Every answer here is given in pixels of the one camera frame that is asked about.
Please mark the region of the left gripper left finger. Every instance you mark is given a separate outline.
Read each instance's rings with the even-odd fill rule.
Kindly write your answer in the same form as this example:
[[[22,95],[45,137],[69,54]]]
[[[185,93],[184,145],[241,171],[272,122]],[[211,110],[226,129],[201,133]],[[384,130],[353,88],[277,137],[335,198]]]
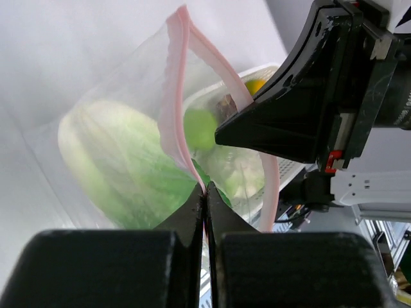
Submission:
[[[153,230],[45,230],[24,247],[2,307],[197,307],[204,195]]]

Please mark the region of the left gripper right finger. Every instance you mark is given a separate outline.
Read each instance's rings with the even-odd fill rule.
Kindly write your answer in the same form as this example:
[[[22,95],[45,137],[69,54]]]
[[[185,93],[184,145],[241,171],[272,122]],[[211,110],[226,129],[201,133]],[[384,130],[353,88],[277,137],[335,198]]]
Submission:
[[[371,244],[349,232],[262,233],[207,186],[214,307],[399,307]]]

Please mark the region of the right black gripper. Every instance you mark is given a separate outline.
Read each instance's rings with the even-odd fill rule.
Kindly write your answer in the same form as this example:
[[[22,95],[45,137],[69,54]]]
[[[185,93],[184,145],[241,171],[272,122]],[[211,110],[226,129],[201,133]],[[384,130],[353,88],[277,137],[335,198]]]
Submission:
[[[387,9],[374,1],[336,5],[311,7],[288,58],[253,102],[234,115],[238,120],[250,110],[257,121],[278,127],[292,145],[287,152],[263,148],[264,153],[302,163],[317,159],[320,170],[345,169],[362,155],[400,50],[400,39],[387,29]],[[345,11],[351,16],[346,46]],[[334,91],[333,122],[323,129],[321,150]]]

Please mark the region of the green lettuce leaf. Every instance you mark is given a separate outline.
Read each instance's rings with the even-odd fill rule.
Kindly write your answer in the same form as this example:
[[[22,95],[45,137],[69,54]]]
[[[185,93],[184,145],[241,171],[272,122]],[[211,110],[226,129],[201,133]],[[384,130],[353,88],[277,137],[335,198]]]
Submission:
[[[58,147],[88,198],[123,228],[156,227],[197,184],[163,152],[156,121],[117,101],[73,108]]]

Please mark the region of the clear pink zip top bag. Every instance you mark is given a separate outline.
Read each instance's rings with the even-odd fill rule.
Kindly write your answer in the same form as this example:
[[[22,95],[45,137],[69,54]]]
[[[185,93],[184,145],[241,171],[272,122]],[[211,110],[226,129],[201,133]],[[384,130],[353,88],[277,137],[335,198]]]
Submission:
[[[205,183],[193,163],[184,134],[183,102],[216,83],[225,85],[238,110],[251,104],[243,79],[197,28],[188,8],[180,6],[154,35],[73,108],[95,101],[117,101],[152,118],[157,123],[163,152],[181,171],[192,176],[204,192],[213,181]],[[58,128],[66,114],[28,132],[26,140],[58,199],[63,204],[84,206],[92,201],[67,167],[58,147]],[[273,208],[263,214],[259,223],[260,231],[264,232],[273,227],[279,191],[270,193],[269,198]]]

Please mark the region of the pale green cabbage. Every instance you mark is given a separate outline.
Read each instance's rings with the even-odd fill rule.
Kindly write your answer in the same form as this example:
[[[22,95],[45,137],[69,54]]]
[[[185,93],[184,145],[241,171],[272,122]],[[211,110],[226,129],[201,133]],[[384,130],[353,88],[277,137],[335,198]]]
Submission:
[[[198,156],[198,163],[230,200],[250,198],[264,187],[265,176],[256,151],[215,146]]]

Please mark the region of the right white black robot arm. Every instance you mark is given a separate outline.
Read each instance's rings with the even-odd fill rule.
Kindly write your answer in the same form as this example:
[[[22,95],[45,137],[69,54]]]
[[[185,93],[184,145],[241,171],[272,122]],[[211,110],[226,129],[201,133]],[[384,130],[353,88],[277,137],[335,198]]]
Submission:
[[[294,204],[410,202],[410,2],[314,1],[287,59],[215,133],[315,171]]]

